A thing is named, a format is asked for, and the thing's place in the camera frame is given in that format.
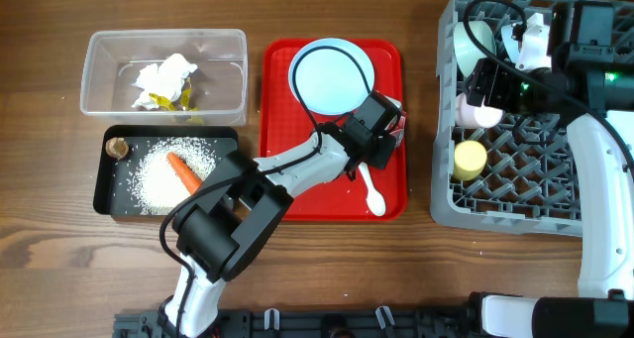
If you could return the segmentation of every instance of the gray dish rack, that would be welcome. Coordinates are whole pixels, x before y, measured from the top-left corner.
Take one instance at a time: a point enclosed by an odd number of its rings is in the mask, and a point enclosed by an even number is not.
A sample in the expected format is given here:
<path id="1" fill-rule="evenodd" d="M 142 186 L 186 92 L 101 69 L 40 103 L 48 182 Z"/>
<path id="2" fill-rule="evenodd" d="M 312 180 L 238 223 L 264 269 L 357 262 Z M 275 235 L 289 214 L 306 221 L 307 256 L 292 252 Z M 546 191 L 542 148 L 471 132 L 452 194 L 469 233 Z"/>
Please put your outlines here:
<path id="1" fill-rule="evenodd" d="M 556 116 L 524 119 L 506 114 L 491 129 L 463 129 L 455 124 L 457 89 L 461 87 L 453 33 L 473 0 L 450 0 L 438 26 L 436 76 L 440 79 L 438 130 L 432 159 L 432 218 L 440 224 L 512 234 L 546 233 L 581 236 L 581 202 L 575 162 L 565 129 L 557 129 Z M 524 9 L 526 17 L 544 14 L 560 2 L 576 0 L 509 0 Z M 612 45 L 618 50 L 634 48 L 634 4 L 611 2 L 616 9 Z M 483 3 L 470 20 L 487 22 L 496 38 L 497 53 L 504 51 L 499 31 L 519 20 L 506 6 Z M 623 52 L 618 61 L 633 62 L 634 52 Z M 522 121 L 515 136 L 511 130 Z M 554 138 L 546 146 L 525 141 Z M 488 151 L 488 163 L 480 176 L 470 181 L 452 178 L 454 147 L 476 140 Z"/>

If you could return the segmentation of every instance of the white granules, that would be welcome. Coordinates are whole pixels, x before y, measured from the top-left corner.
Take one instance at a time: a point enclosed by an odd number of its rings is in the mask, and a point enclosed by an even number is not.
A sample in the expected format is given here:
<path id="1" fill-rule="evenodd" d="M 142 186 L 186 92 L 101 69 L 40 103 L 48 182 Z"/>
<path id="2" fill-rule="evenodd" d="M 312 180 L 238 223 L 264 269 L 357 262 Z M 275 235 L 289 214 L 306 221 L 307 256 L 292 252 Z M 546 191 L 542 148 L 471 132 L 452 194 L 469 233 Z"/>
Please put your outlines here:
<path id="1" fill-rule="evenodd" d="M 165 215 L 189 196 L 167 160 L 170 152 L 177 154 L 203 180 L 216 167 L 215 151 L 211 151 L 203 139 L 160 140 L 150 147 L 128 181 L 133 199 L 138 202 L 135 207 L 140 207 L 143 215 Z"/>

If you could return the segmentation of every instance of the red tray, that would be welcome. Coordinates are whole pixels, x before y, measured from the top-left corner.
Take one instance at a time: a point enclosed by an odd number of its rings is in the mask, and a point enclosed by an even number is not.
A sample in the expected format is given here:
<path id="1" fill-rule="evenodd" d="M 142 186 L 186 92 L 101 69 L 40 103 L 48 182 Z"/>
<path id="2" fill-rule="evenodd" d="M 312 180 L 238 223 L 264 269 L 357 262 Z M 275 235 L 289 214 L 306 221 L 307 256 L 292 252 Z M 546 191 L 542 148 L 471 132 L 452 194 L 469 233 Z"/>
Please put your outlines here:
<path id="1" fill-rule="evenodd" d="M 299 50 L 314 40 L 285 39 L 272 43 L 264 54 L 260 156 L 282 153 L 305 142 L 313 130 L 310 120 L 288 85 L 288 68 Z M 374 66 L 374 89 L 394 99 L 402 99 L 400 54 L 382 40 L 350 40 L 361 47 Z M 333 117 L 314 114 L 317 122 Z M 368 190 L 358 174 L 355 181 L 344 175 L 317 185 L 295 198 L 285 220 L 388 221 L 396 219 L 407 206 L 405 141 L 392 155 L 384 170 L 370 168 L 376 189 L 385 198 L 387 210 L 374 216 L 366 205 Z"/>

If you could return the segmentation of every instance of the table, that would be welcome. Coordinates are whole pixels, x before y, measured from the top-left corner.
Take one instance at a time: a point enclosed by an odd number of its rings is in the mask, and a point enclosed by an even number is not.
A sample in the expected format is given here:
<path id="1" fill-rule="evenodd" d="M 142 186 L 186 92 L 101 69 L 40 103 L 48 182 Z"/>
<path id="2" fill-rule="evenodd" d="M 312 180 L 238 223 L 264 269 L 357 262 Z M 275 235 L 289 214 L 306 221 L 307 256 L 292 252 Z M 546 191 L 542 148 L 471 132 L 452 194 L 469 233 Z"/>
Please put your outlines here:
<path id="1" fill-rule="evenodd" d="M 92 209 L 107 124 L 79 111 L 99 30 L 239 28 L 256 154 L 262 60 L 279 38 L 380 38 L 403 57 L 409 205 L 381 225 L 282 224 L 222 308 L 457 303 L 474 290 L 577 294 L 581 240 L 443 227 L 429 215 L 438 19 L 448 0 L 0 0 L 0 337 L 108 337 L 113 314 L 158 307 L 178 267 L 156 221 Z M 174 235 L 169 236 L 173 244 Z"/>

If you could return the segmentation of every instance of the brown ball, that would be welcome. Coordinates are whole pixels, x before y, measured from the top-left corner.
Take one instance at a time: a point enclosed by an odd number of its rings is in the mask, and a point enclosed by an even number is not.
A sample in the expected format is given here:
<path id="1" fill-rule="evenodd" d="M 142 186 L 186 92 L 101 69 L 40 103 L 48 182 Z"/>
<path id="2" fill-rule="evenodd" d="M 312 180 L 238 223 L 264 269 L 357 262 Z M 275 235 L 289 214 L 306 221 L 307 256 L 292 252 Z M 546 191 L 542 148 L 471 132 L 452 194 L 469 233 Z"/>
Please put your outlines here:
<path id="1" fill-rule="evenodd" d="M 106 154 L 113 159 L 124 158 L 129 150 L 130 148 L 123 138 L 112 138 L 106 141 Z"/>

